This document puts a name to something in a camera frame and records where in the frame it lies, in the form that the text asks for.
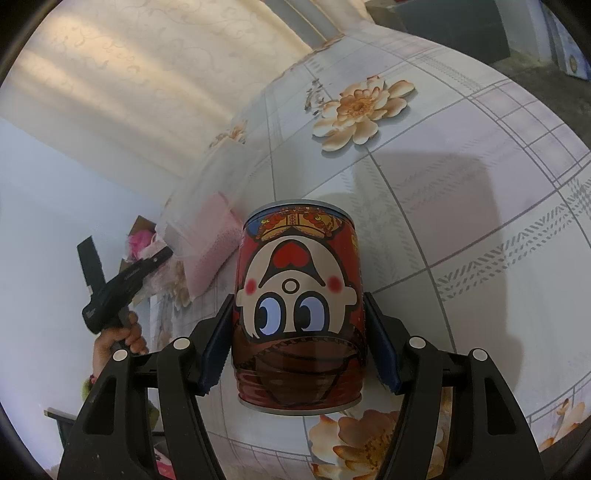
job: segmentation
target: red can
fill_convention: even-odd
[[[233,327],[242,403],[282,415],[358,403],[367,344],[351,218],[307,200],[253,213],[240,244]]]

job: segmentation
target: can lid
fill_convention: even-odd
[[[264,212],[265,210],[268,210],[270,208],[275,208],[275,207],[289,206],[289,205],[294,205],[294,206],[295,205],[309,205],[309,206],[314,206],[314,207],[326,208],[328,210],[333,210],[333,211],[341,214],[342,216],[344,216],[349,222],[351,222],[351,224],[353,225],[353,228],[355,228],[355,223],[354,223],[353,219],[351,218],[351,215],[349,215],[347,212],[345,212],[342,208],[332,205],[331,203],[321,202],[320,200],[302,200],[302,199],[279,200],[278,202],[267,203],[266,205],[263,205],[262,207],[257,208],[254,212],[252,212],[249,215],[248,220],[245,223],[250,222],[254,217],[256,217],[256,215]]]

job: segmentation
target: hand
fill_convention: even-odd
[[[99,378],[105,365],[111,358],[111,347],[115,342],[125,340],[132,353],[148,353],[146,340],[142,337],[142,327],[138,323],[135,312],[129,312],[131,328],[107,328],[103,330],[95,340],[95,348],[92,352],[92,374]]]

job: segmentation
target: pink cloth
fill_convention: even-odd
[[[140,252],[152,242],[153,236],[154,233],[149,230],[140,230],[129,236],[127,238],[127,244],[129,246],[128,260],[137,262]]]
[[[203,295],[223,263],[238,248],[242,222],[221,193],[212,195],[195,216],[183,245],[183,264],[191,298]]]

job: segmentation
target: blue eye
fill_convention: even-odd
[[[255,311],[255,329],[261,337],[275,335],[285,325],[283,300],[269,295],[259,301]]]
[[[326,300],[316,292],[306,292],[295,303],[295,329],[300,332],[321,332],[329,326]]]

